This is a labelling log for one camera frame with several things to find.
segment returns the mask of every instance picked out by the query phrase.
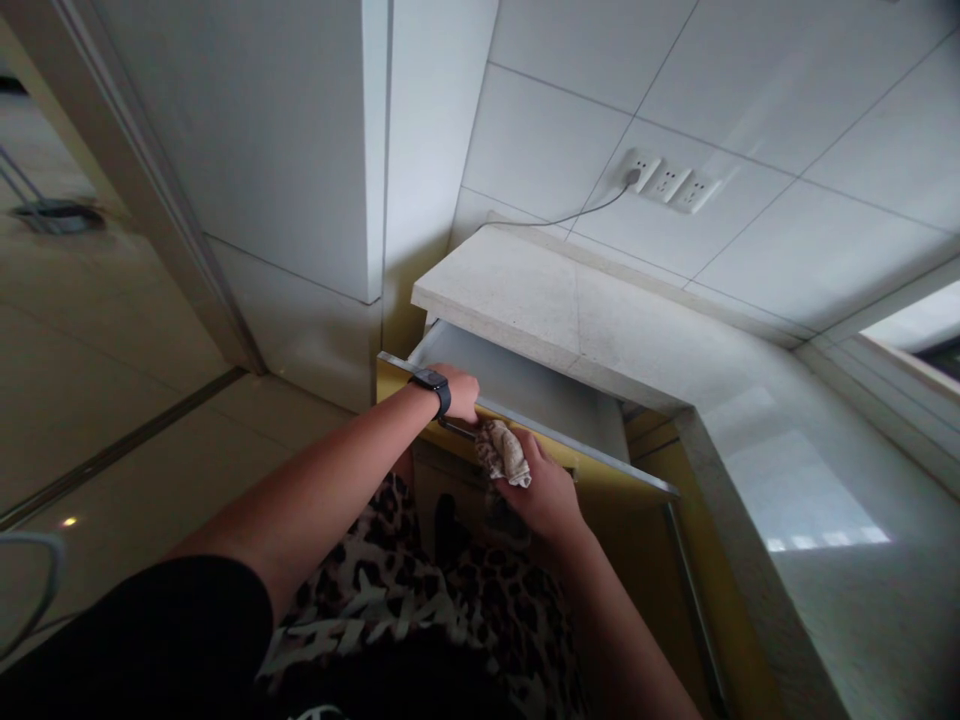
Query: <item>cabinet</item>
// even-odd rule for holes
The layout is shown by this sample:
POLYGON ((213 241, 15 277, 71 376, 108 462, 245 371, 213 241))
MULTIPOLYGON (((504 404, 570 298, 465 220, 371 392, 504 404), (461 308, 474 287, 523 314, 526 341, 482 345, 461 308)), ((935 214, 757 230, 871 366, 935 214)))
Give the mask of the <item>cabinet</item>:
MULTIPOLYGON (((731 693, 722 680, 726 673, 719 669, 705 613, 705 607, 726 606, 730 598, 718 596, 705 606, 697 590, 697 565, 680 527, 680 491, 673 483, 630 464, 620 402, 444 320, 434 323, 408 358, 380 353, 378 401, 402 388, 413 372, 436 362, 450 363, 475 375, 482 393, 478 414, 533 431, 544 449, 571 471, 584 517, 701 713, 704 717, 731 717, 731 693)), ((421 437, 476 463, 472 441, 455 427, 433 422, 421 437)), ((653 463, 653 457, 659 458, 648 458, 650 467, 664 468, 671 474, 675 471, 676 465, 653 463)), ((724 562, 722 551, 710 558, 714 562, 718 559, 724 562)), ((735 589, 732 592, 736 601, 735 589)), ((722 617, 731 617, 729 611, 725 612, 722 617)), ((741 608, 738 621, 729 626, 737 637, 752 632, 744 618, 741 608)), ((734 645, 750 651, 740 653, 740 660, 752 660, 759 653, 756 643, 734 645)), ((757 657, 759 665, 750 663, 748 675, 759 679, 738 688, 735 697, 749 698, 754 688, 771 687, 762 653, 757 657)), ((740 679, 744 673, 735 675, 740 679)), ((763 712, 742 715, 775 717, 776 712, 769 712, 771 707, 778 707, 775 689, 772 697, 763 712)), ((747 702, 747 707, 757 705, 747 702)))

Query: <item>right arm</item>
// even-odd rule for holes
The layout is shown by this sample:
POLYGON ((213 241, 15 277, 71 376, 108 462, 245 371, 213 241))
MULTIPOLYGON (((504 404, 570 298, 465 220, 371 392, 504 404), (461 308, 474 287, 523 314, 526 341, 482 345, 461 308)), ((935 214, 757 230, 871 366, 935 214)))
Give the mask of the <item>right arm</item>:
POLYGON ((573 612, 578 645, 601 683, 611 717, 699 718, 696 706, 664 657, 580 514, 570 475, 533 433, 517 429, 533 478, 528 488, 497 487, 547 544, 573 612))

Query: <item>left arm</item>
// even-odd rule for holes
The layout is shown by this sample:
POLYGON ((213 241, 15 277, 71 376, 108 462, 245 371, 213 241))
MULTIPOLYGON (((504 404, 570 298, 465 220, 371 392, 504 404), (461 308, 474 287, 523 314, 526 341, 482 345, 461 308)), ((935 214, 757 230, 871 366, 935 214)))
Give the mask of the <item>left arm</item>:
MULTIPOLYGON (((476 423, 476 378, 449 365, 434 369, 448 380, 447 415, 476 423)), ((346 534, 439 406, 435 393, 407 385, 274 470, 166 559, 239 560, 263 581, 279 622, 297 588, 346 534)))

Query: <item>black sleeve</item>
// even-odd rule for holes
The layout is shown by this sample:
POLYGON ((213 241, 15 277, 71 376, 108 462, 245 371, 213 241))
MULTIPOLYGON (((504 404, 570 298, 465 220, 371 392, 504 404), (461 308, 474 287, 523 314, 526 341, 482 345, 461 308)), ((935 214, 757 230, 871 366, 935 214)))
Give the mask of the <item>black sleeve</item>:
POLYGON ((0 702, 37 717, 237 697, 272 631, 267 590, 248 567, 213 556, 171 560, 118 585, 0 675, 0 702))

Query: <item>person's left hand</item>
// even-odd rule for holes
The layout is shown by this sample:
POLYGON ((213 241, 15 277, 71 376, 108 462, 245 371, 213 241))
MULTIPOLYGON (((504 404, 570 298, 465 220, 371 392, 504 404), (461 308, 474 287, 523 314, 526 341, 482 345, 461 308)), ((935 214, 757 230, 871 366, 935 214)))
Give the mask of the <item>person's left hand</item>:
POLYGON ((437 363, 430 365, 429 369, 447 379, 447 386, 450 388, 450 409, 447 410, 446 416, 466 420, 471 425, 480 422, 477 411, 473 407, 480 396, 480 382, 473 375, 453 365, 437 363))

